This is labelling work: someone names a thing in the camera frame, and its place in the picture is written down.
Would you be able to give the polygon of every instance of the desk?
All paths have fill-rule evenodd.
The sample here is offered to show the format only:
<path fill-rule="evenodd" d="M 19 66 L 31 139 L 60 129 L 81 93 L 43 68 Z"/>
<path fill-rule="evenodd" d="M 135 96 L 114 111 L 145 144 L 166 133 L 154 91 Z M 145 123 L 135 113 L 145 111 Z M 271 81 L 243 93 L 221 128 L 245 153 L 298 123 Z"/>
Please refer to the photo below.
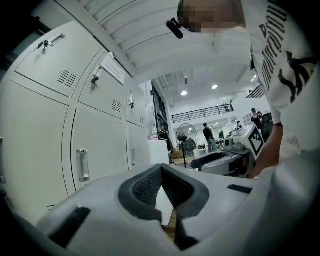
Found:
<path fill-rule="evenodd" d="M 206 145 L 198 145 L 198 149 L 199 150 L 205 150 L 206 149 Z"/>

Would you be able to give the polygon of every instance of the black mesh pad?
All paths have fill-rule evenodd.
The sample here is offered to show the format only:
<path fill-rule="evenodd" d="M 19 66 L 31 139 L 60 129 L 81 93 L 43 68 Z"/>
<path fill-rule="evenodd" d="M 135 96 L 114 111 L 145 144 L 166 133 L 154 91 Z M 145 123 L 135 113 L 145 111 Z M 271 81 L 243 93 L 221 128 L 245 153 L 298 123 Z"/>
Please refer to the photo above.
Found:
<path fill-rule="evenodd" d="M 157 195 L 161 187 L 161 165 L 124 182 L 118 192 L 121 205 L 141 220 L 162 221 L 161 212 L 156 210 Z"/>
<path fill-rule="evenodd" d="M 136 183 L 132 192 L 140 202 L 156 207 L 159 185 L 161 185 L 161 171 L 155 170 Z"/>
<path fill-rule="evenodd" d="M 197 216 L 209 200 L 209 189 L 168 164 L 162 165 L 162 187 L 179 219 Z"/>

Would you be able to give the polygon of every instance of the standing fan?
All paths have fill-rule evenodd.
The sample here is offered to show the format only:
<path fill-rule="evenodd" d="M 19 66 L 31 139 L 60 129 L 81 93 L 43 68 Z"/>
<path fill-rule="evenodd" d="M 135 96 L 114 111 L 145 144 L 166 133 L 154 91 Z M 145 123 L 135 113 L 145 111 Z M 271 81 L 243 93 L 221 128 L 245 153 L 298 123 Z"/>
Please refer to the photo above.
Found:
<path fill-rule="evenodd" d="M 177 145 L 181 145 L 184 167 L 187 168 L 185 153 L 193 153 L 198 143 L 196 129 L 188 123 L 181 125 L 175 134 Z"/>

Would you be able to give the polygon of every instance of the white ceiling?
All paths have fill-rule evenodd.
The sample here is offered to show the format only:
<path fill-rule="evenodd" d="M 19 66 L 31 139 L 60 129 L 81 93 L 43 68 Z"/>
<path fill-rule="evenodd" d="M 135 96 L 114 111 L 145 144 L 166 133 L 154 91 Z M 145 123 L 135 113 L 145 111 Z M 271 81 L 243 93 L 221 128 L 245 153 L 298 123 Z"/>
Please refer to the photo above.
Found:
<path fill-rule="evenodd" d="M 251 82 L 255 76 L 245 64 L 225 64 L 216 63 L 213 66 L 198 66 L 192 69 L 177 71 L 166 74 L 153 80 L 161 86 L 164 94 L 172 97 L 173 103 L 195 100 L 201 97 L 212 96 L 219 98 L 233 94 L 229 99 L 236 99 L 236 93 L 249 93 L 253 91 L 257 84 Z M 217 89 L 212 89 L 213 85 L 218 85 Z M 181 92 L 186 91 L 186 96 L 181 96 Z"/>
<path fill-rule="evenodd" d="M 166 21 L 177 16 L 179 1 L 57 0 L 115 54 L 138 83 L 166 75 L 167 85 L 163 78 L 160 81 L 162 87 L 169 87 L 174 103 L 254 89 L 254 74 L 247 69 L 251 43 L 246 30 L 195 34 L 183 29 L 184 38 L 177 39 Z M 216 91 L 211 89 L 213 84 L 219 85 Z M 180 95 L 183 90 L 188 91 L 185 98 Z"/>

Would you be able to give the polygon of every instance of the man in black shirt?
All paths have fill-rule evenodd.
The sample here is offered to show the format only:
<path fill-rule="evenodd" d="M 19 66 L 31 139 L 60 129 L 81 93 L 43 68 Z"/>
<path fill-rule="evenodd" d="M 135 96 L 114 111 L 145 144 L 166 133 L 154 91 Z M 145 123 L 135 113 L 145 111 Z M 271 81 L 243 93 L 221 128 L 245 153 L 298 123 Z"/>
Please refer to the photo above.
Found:
<path fill-rule="evenodd" d="M 206 141 L 208 142 L 209 153 L 211 153 L 212 151 L 218 151 L 214 135 L 212 134 L 212 130 L 208 128 L 208 125 L 206 123 L 204 123 L 203 126 L 203 134 L 206 138 Z"/>

